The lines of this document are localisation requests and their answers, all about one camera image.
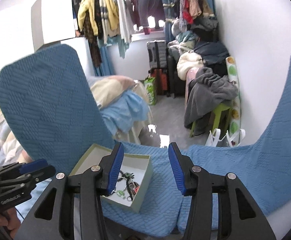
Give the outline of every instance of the metal screw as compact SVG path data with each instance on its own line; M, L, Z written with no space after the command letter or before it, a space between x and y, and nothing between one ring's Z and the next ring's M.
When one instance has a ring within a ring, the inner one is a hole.
M64 177L65 177L65 174L62 173L62 172L60 172L60 173L58 173L58 174L56 175L56 178L57 178L57 179L63 179Z
M230 173L228 174L228 178L229 178L229 179L235 179L236 177L237 177L237 176L236 176L234 173L231 173L231 172L230 172Z
M100 171L100 169L101 169L101 167L100 167L99 165L93 165L93 166L91 167L91 170L92 170L92 171Z
M192 171L194 171L194 172L200 172L201 171L201 167L199 167L199 166L193 166L192 167Z

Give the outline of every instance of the stool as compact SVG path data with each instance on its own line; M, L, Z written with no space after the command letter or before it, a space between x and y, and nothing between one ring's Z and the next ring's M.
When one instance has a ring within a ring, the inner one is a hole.
M224 103L219 104L212 112L215 114L215 118L213 121L213 128L212 131L215 128L219 128L219 124L220 124L220 119L221 119L221 112L222 111L226 111L229 110L226 122L225 122L225 127L224 127L224 133L226 133L226 130L229 127L229 122L230 122L230 117L231 117L231 107L225 105ZM191 132L190 132L190 138L193 136L193 131L195 128L195 121L192 123L192 127L191 127Z

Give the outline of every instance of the green bag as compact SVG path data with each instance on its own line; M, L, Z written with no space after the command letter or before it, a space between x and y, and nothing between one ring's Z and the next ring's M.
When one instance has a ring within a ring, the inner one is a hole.
M148 77L144 81L145 88L149 97L149 105L155 105L157 102L157 93L155 88L155 78Z

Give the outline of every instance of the window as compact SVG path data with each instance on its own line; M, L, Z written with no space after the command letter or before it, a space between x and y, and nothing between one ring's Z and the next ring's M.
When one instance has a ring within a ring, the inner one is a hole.
M153 16L149 16L148 17L148 24L149 24L149 28L151 29L151 31L162 31L163 30L163 26L164 26L164 21L163 20L159 20L156 23L155 18ZM142 33L143 32L142 31L143 27L141 26L139 31L138 31L136 24L133 26L133 29L136 31L136 33Z

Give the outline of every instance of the person's hand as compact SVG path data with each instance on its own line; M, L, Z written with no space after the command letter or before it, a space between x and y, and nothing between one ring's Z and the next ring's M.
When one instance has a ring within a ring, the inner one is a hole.
M9 221L3 216L0 215L0 227L7 227L10 230L11 238L14 238L21 223L17 217L17 210L15 208L8 209L5 213L9 217Z

